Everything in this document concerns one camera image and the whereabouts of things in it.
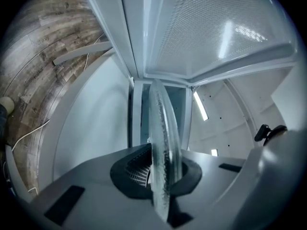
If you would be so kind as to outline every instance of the white curved surface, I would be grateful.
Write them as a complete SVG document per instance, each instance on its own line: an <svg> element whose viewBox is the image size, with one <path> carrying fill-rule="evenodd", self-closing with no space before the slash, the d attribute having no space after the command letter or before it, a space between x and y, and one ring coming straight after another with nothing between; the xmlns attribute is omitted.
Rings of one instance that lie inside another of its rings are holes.
<svg viewBox="0 0 307 230"><path fill-rule="evenodd" d="M70 86L47 127L39 189L80 163L128 146L129 76L111 49Z"/></svg>

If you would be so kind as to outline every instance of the transparent disc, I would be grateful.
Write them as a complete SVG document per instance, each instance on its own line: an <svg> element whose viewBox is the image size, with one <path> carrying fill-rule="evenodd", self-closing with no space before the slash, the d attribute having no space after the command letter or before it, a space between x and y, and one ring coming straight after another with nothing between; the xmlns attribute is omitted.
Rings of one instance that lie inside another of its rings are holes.
<svg viewBox="0 0 307 230"><path fill-rule="evenodd" d="M170 187L181 179L182 163L175 113L160 80L154 80L149 90L149 136L152 144L153 204L166 222Z"/></svg>

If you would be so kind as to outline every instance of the perforated mesh screen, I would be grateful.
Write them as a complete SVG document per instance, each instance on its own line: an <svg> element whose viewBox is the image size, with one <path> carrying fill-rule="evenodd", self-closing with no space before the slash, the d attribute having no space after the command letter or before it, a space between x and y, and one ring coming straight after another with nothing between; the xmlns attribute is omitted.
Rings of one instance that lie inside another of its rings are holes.
<svg viewBox="0 0 307 230"><path fill-rule="evenodd" d="M177 0L149 73L188 78L272 43L277 16L270 0Z"/></svg>
<svg viewBox="0 0 307 230"><path fill-rule="evenodd" d="M129 161L126 167L128 176L142 186L147 186L150 166L152 164L151 149Z"/></svg>

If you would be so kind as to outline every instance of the wooden floor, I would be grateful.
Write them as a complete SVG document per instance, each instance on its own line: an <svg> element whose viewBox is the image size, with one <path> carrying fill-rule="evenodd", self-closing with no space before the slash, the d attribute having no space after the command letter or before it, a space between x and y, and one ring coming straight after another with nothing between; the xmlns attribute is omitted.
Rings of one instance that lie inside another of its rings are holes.
<svg viewBox="0 0 307 230"><path fill-rule="evenodd" d="M94 43L102 33L86 0L29 0L24 5L1 43L0 97L9 96L15 102L8 120L8 144L13 146L22 135L52 118L62 96L83 72L86 55L58 66L52 61ZM90 54L87 66L102 54ZM23 139L14 150L28 189L37 187L45 128Z"/></svg>

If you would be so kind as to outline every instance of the floor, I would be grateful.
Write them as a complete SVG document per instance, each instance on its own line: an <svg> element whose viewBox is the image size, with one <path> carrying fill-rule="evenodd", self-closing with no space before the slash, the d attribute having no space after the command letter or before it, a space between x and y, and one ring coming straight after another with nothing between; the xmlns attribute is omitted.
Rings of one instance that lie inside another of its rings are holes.
<svg viewBox="0 0 307 230"><path fill-rule="evenodd" d="M44 124L62 96L83 72L86 55L54 66L53 60L90 45L103 34L86 0L29 0L15 17L1 43L0 97L14 100L7 143ZM89 66L104 52L90 54ZM37 187L37 166L43 129L20 141L14 157L28 189Z"/></svg>

